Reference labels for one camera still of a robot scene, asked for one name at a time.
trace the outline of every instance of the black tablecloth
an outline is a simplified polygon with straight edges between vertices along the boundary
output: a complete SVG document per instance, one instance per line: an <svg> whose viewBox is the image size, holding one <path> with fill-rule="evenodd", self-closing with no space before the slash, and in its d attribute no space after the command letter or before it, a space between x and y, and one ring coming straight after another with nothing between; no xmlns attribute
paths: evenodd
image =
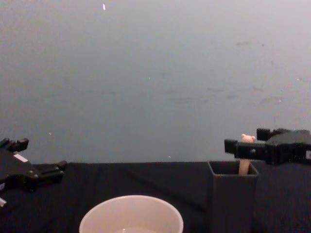
<svg viewBox="0 0 311 233"><path fill-rule="evenodd" d="M252 232L311 233L311 166L254 164L260 177ZM182 215L184 232L205 233L207 182L207 163L69 163L59 184L0 195L7 201L0 233L78 233L92 207L133 194L168 201Z"/></svg>

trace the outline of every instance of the white bowl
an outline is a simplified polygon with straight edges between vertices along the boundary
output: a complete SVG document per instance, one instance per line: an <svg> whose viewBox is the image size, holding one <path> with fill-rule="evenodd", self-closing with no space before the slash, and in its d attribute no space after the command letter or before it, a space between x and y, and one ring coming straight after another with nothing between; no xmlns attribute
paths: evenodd
<svg viewBox="0 0 311 233"><path fill-rule="evenodd" d="M171 204L148 196L113 198L82 219L80 233L182 233L183 219Z"/></svg>

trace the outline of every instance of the bowl rim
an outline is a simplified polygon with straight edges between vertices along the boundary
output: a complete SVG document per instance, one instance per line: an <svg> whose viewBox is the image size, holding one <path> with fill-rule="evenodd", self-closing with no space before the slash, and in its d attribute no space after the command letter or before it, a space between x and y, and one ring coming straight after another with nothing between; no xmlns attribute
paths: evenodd
<svg viewBox="0 0 311 233"><path fill-rule="evenodd" d="M160 202L164 205L166 205L167 207L169 207L171 210L173 210L173 212L176 214L177 218L178 218L178 222L179 222L179 231L178 233L182 233L183 229L184 229L184 221L183 218L181 216L181 214L179 213L179 211L170 203L168 203L167 201L164 201L162 199L159 198L155 198L155 197L151 197L151 196L145 196L145 195L127 195L127 196L120 196L120 197L115 197L115 198L111 198L108 200L103 201L102 203L99 203L98 205L94 206L92 209L90 209L87 214L83 217L81 223L80 223L80 227L79 227L79 233L82 233L82 228L84 226L85 221L87 220L87 218L89 217L89 215L91 215L91 213L93 211L95 211L96 209L100 208L101 206L116 201L116 200L121 200L121 199L148 199L148 200L155 200L157 202Z"/></svg>

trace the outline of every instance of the black plastic part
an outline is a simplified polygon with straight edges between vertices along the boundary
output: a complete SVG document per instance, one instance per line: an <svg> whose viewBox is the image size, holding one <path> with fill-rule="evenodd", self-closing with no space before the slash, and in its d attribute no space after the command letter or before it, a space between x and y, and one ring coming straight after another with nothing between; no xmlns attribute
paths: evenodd
<svg viewBox="0 0 311 233"><path fill-rule="evenodd" d="M225 152L235 158L264 160L268 164L311 164L306 155L311 153L311 135L308 130L257 129L258 140L266 143L241 143L225 140Z"/></svg>
<svg viewBox="0 0 311 233"><path fill-rule="evenodd" d="M9 138L3 139L2 141L0 141L0 148L4 147L9 142L10 142Z"/></svg>
<svg viewBox="0 0 311 233"><path fill-rule="evenodd" d="M27 138L17 142L10 141L8 138L0 141L0 183L5 183L3 190L24 188L34 192L39 186L58 183L62 180L66 161L39 171L28 160L13 153L27 149L28 143Z"/></svg>
<svg viewBox="0 0 311 233"><path fill-rule="evenodd" d="M225 152L235 154L237 143L237 140L225 139Z"/></svg>
<svg viewBox="0 0 311 233"><path fill-rule="evenodd" d="M258 172L239 176L239 161L209 161L207 232L250 233Z"/></svg>
<svg viewBox="0 0 311 233"><path fill-rule="evenodd" d="M63 160L61 162L59 162L57 164L57 166L59 167L59 169L61 169L62 171L65 171L66 167L67 167L67 161Z"/></svg>

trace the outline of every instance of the white label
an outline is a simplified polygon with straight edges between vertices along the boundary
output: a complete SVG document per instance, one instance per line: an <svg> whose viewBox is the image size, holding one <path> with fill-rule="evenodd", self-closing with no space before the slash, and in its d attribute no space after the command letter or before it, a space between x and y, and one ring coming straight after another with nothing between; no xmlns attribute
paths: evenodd
<svg viewBox="0 0 311 233"><path fill-rule="evenodd" d="M0 198L0 206L3 207L6 204L6 201Z"/></svg>
<svg viewBox="0 0 311 233"><path fill-rule="evenodd" d="M306 151L306 159L311 159L311 150Z"/></svg>
<svg viewBox="0 0 311 233"><path fill-rule="evenodd" d="M22 162L28 162L28 160L26 158L24 158L23 156L21 156L20 154L15 154L14 155L15 158L19 159Z"/></svg>

